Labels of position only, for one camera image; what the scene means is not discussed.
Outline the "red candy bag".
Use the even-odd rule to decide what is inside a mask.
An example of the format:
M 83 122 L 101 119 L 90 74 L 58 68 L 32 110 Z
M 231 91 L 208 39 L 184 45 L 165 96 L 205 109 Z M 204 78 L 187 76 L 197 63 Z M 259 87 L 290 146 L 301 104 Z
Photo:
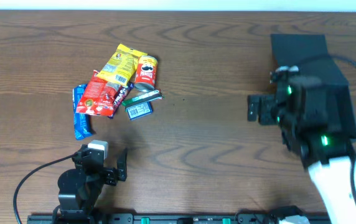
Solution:
M 98 71 L 93 71 L 93 76 L 78 101 L 76 113 L 92 116 L 112 116 L 115 112 L 114 102 L 121 85 L 101 79 L 98 74 Z

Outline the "black gift box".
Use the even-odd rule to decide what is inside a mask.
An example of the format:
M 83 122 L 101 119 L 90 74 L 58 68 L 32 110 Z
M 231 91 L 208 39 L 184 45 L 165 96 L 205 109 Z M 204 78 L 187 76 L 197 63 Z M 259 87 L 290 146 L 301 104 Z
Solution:
M 272 34 L 271 46 L 279 66 L 299 69 L 276 79 L 284 85 L 283 99 L 297 119 L 297 130 L 318 129 L 321 135 L 342 133 L 356 139 L 349 82 L 329 54 L 325 36 Z

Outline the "yellow snack bag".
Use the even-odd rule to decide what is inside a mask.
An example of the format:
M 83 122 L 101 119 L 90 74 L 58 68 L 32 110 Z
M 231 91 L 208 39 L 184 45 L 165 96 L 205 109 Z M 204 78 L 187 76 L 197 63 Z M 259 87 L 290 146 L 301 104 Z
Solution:
M 145 52 L 119 44 L 97 77 L 107 82 L 127 86 L 137 69 L 139 59 L 146 55 Z

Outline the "red Pringles can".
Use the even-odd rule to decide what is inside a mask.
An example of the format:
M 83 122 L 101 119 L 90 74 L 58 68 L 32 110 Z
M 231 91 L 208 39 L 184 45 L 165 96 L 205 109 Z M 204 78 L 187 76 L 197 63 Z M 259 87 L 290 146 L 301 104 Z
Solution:
M 142 56 L 138 60 L 134 87 L 147 92 L 155 89 L 158 61 L 152 56 Z

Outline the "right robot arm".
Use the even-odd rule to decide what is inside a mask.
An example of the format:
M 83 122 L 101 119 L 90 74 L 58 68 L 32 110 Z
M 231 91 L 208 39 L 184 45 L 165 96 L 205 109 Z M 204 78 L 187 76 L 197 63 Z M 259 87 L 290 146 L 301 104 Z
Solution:
M 332 87 L 313 76 L 279 80 L 273 95 L 248 96 L 248 120 L 277 125 L 297 154 L 332 223 L 356 223 L 356 158 Z

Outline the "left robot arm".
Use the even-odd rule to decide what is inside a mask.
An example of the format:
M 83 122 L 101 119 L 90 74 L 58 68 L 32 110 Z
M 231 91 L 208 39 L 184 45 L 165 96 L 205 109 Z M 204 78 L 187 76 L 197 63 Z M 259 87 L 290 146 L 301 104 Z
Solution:
M 74 169 L 58 179 L 59 205 L 52 214 L 52 223 L 108 223 L 108 215 L 95 208 L 104 185 L 115 186 L 127 178 L 127 155 L 124 149 L 117 167 L 104 166 L 106 149 L 83 144 L 72 156 Z

